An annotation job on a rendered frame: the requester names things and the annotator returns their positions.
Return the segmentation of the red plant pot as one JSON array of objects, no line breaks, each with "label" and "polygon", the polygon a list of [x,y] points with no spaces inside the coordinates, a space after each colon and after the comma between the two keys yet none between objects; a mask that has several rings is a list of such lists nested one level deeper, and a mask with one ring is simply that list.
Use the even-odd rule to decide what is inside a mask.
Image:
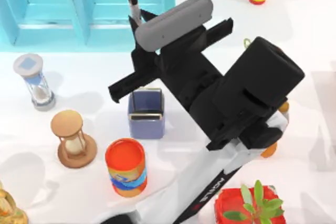
[{"label": "red plant pot", "polygon": [[214,203],[216,224],[286,224],[283,201],[272,185],[262,186],[255,197],[255,189],[249,190],[250,197],[240,188],[223,189]]}]

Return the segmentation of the brown wooden hourglass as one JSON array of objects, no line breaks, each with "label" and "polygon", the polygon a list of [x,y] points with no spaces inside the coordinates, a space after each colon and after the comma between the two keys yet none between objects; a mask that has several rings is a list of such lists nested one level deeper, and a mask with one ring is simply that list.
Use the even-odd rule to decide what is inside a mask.
[{"label": "brown wooden hourglass", "polygon": [[57,113],[51,120],[51,130],[60,144],[58,158],[68,168],[82,168],[90,164],[96,157],[95,140],[82,131],[83,119],[74,110]]}]

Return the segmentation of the light blue rack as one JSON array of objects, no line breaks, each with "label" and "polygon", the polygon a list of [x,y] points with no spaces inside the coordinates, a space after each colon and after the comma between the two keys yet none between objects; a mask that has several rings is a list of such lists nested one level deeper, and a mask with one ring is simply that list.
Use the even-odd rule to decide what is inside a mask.
[{"label": "light blue rack", "polygon": [[0,51],[124,52],[128,0],[0,0]]}]

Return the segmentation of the pale grey rounded box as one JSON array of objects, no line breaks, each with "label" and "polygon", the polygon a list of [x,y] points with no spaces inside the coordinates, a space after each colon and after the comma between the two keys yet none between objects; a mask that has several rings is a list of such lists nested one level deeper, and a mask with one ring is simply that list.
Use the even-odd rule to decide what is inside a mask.
[{"label": "pale grey rounded box", "polygon": [[186,0],[139,26],[135,39],[145,51],[154,52],[209,21],[212,12],[211,0]]}]

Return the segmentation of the grey and blue hourglass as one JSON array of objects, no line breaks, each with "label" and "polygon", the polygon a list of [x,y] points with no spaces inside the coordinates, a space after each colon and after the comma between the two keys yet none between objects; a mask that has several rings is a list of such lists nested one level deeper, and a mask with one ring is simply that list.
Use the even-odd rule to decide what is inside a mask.
[{"label": "grey and blue hourglass", "polygon": [[55,106],[56,99],[43,74],[43,63],[40,55],[27,53],[14,61],[13,69],[25,81],[35,109],[49,111]]}]

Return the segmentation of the orange can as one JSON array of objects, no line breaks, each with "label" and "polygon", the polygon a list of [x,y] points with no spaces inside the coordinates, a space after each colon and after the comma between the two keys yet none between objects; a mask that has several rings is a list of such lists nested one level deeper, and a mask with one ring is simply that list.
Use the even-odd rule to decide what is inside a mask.
[{"label": "orange can", "polygon": [[146,160],[143,146],[133,138],[120,138],[105,152],[105,161],[112,187],[122,197],[142,193],[147,185]]}]

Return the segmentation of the blue square pen holder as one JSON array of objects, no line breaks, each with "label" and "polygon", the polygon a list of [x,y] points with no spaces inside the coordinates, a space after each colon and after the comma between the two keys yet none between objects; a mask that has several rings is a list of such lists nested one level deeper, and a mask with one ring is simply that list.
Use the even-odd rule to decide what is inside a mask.
[{"label": "blue square pen holder", "polygon": [[132,138],[161,139],[165,134],[164,94],[160,88],[140,88],[129,95],[128,122]]}]

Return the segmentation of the orange object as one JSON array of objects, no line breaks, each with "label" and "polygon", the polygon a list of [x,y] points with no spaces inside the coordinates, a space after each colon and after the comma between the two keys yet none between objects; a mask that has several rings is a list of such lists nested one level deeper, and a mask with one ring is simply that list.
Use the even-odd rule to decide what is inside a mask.
[{"label": "orange object", "polygon": [[[289,102],[286,101],[279,109],[278,111],[287,119],[289,122]],[[271,157],[277,149],[277,142],[275,142],[273,145],[269,146],[262,154],[261,156],[263,158]]]}]

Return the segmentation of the gold trophy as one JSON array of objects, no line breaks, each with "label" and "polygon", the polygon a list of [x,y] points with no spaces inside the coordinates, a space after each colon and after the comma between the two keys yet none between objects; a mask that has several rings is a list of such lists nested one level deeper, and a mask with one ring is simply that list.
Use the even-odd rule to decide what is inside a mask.
[{"label": "gold trophy", "polygon": [[0,224],[28,224],[26,213],[16,203],[0,181]]}]

